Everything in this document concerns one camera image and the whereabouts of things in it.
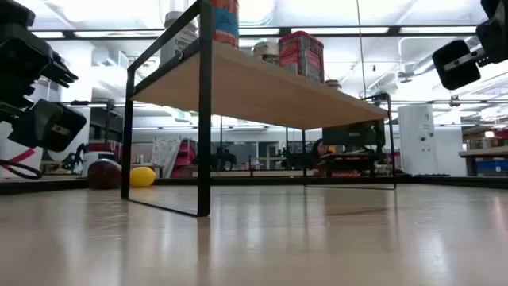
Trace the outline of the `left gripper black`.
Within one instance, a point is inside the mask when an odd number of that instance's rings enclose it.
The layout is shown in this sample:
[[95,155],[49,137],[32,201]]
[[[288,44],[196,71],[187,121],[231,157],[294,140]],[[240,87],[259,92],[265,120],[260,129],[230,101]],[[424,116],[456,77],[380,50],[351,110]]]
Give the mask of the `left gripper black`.
[[33,102],[29,96],[41,75],[66,88],[79,77],[29,31],[35,17],[14,0],[0,0],[0,122],[11,124],[8,139],[13,142],[63,152],[86,125],[86,117],[60,102]]

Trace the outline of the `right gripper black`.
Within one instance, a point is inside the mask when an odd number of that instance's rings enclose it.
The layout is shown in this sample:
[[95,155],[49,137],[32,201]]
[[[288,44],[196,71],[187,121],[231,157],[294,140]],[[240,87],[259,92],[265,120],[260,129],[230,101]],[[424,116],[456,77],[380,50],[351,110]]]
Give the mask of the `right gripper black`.
[[[488,64],[508,60],[508,0],[480,0],[488,19],[476,27]],[[436,50],[433,64],[441,84],[456,90],[480,79],[475,57],[464,40],[451,41]]]

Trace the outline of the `white lid seasoning jar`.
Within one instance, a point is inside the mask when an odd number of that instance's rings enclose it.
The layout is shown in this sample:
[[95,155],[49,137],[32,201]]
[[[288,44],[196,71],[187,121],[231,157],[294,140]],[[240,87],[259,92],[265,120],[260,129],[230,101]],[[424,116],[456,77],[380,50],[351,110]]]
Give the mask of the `white lid seasoning jar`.
[[174,56],[180,56],[182,51],[198,38],[198,21],[193,19],[177,34],[175,34],[160,50],[160,66],[167,63]]

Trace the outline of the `red spice tin box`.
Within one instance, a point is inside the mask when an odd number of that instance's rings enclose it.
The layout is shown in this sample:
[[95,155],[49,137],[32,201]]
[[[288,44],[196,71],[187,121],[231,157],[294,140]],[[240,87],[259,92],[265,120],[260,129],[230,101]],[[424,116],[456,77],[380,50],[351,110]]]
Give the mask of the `red spice tin box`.
[[324,45],[304,31],[278,40],[279,66],[316,82],[325,82]]

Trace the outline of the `orange label spice jar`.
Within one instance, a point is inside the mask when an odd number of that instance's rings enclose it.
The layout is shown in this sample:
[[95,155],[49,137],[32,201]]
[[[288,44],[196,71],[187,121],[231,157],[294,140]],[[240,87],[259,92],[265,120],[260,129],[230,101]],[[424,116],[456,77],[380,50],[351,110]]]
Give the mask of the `orange label spice jar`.
[[234,48],[239,45],[238,0],[210,0],[213,11],[213,39]]

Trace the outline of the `white bin red stripe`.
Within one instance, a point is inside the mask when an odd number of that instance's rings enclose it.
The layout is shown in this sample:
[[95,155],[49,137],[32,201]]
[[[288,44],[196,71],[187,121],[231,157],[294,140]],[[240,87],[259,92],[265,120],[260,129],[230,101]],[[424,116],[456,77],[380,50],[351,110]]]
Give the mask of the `white bin red stripe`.
[[7,137],[12,131],[10,124],[0,122],[0,159],[12,160],[39,171],[43,149],[40,147],[31,149],[9,140]]

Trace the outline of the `background wooden table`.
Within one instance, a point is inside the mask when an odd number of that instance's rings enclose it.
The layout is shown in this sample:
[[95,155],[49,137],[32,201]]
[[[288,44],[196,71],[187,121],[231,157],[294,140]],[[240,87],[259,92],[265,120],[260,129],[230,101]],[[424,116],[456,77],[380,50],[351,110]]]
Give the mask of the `background wooden table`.
[[478,173],[476,162],[481,160],[508,160],[508,146],[490,147],[486,149],[471,149],[459,152],[466,160],[468,176],[508,176],[507,173]]

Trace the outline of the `dark red round fruit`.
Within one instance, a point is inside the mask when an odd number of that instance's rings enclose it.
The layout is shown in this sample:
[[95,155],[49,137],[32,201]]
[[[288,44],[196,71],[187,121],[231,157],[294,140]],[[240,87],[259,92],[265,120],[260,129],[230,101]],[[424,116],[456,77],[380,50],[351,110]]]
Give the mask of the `dark red round fruit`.
[[99,159],[88,167],[87,182],[94,190],[117,189],[121,186],[121,166],[111,159]]

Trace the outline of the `white tall cabinet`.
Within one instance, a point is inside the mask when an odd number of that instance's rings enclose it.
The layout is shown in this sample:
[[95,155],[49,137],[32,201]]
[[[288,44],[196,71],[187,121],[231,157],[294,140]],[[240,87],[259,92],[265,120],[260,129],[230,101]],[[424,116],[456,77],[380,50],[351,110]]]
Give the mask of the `white tall cabinet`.
[[437,174],[433,106],[411,104],[398,108],[402,170],[410,175]]

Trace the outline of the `blue storage bin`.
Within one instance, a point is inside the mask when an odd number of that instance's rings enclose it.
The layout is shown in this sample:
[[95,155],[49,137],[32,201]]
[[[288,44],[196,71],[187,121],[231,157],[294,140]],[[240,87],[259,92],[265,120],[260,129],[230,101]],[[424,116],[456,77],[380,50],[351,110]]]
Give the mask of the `blue storage bin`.
[[478,173],[507,173],[508,160],[481,160],[476,162]]

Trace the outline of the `yellow lemon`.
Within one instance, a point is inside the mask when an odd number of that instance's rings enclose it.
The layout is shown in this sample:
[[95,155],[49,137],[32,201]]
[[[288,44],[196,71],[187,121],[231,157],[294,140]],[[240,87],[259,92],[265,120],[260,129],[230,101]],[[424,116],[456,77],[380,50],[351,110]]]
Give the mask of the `yellow lemon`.
[[132,187],[150,187],[157,175],[149,167],[136,167],[130,171],[129,183]]

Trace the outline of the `black computer monitor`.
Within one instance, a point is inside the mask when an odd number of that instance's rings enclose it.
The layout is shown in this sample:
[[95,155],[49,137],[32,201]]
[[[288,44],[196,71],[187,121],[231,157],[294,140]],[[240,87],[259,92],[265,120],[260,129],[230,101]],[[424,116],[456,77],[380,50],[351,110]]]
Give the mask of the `black computer monitor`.
[[386,144],[383,121],[360,122],[346,126],[325,127],[322,129],[325,145],[383,147]]

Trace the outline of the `red rolling cart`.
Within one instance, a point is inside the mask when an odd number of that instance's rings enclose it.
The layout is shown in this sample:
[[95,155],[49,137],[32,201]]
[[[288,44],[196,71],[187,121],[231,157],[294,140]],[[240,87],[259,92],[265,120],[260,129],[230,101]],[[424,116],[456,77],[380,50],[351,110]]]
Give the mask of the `red rolling cart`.
[[175,154],[170,173],[171,178],[192,178],[196,169],[194,159],[197,156],[196,141],[189,138],[182,139]]

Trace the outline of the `person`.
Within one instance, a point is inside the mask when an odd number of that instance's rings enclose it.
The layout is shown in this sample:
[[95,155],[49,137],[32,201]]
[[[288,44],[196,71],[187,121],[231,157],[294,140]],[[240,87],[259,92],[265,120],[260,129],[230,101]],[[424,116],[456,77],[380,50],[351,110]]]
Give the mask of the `person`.
[[312,169],[314,176],[324,177],[326,174],[324,159],[328,154],[330,154],[329,146],[324,145],[323,139],[320,138],[314,142],[311,154],[312,154]]

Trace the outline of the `black overhead frame bar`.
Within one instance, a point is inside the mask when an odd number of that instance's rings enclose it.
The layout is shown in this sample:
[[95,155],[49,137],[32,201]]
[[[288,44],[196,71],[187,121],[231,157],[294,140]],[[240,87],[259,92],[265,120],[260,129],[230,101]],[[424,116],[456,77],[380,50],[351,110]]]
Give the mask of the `black overhead frame bar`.
[[[241,27],[241,38],[280,38],[303,31],[315,37],[462,37],[475,35],[474,25],[389,25],[389,26],[311,26],[311,27]],[[61,29],[35,30],[45,40],[132,40],[156,39],[163,29]]]

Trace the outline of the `wooden shelf black metal frame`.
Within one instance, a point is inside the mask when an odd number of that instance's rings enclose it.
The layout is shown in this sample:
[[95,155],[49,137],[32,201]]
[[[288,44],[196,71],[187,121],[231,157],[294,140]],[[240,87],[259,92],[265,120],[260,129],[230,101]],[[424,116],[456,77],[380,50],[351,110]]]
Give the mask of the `wooden shelf black metal frame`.
[[[136,101],[198,113],[196,218],[211,208],[211,117],[221,115],[306,132],[391,117],[383,109],[323,83],[249,56],[213,38],[218,16],[210,0],[195,2],[127,69],[121,159],[121,198],[130,198],[133,106]],[[137,69],[194,19],[198,39],[139,83]]]

